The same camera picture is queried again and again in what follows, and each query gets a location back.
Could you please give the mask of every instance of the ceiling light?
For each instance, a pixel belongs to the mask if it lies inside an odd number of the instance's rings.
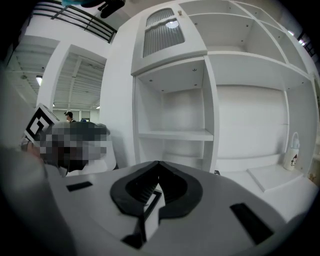
[[[42,83],[42,75],[37,75],[35,77],[36,81],[38,82],[39,86],[41,86],[41,83]]]
[[[179,26],[179,23],[177,20],[174,21],[169,21],[167,24],[165,24],[167,28],[169,29],[175,29],[176,27]]]

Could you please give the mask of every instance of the ribbed panel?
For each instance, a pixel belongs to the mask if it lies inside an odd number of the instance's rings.
[[[161,21],[162,19],[166,19],[173,15],[174,11],[170,8],[158,10],[155,13],[151,14],[150,17],[146,20],[146,26],[150,26],[155,22]]]
[[[182,44],[185,38],[177,20],[160,24],[145,32],[143,57],[158,52],[162,49]]]

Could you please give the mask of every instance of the white bottle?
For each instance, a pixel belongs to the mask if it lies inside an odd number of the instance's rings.
[[[298,133],[295,132],[292,135],[291,147],[286,151],[286,154],[284,157],[283,167],[285,169],[289,171],[294,170],[295,164],[298,158],[298,154],[299,154],[299,147],[300,147],[299,136],[298,136]]]

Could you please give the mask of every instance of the railing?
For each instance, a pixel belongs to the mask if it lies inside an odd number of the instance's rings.
[[[46,16],[52,20],[57,19],[73,24],[106,40],[109,44],[115,33],[117,33],[117,30],[113,27],[90,13],[72,5],[62,6],[59,1],[44,0],[38,2],[33,9],[33,15]]]
[[[316,50],[313,47],[310,38],[307,36],[305,31],[303,30],[301,34],[298,36],[297,40],[302,40],[304,42],[303,47],[306,49],[310,57],[316,54]]]

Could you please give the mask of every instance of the ceiling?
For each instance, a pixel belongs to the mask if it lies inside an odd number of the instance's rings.
[[[40,88],[36,76],[43,76],[55,50],[52,43],[46,45],[23,38],[6,70],[11,85],[32,107],[37,104]],[[70,48],[56,85],[54,109],[95,109],[99,106],[105,63],[105,59],[93,60],[85,52],[81,54],[79,49],[73,52]]]

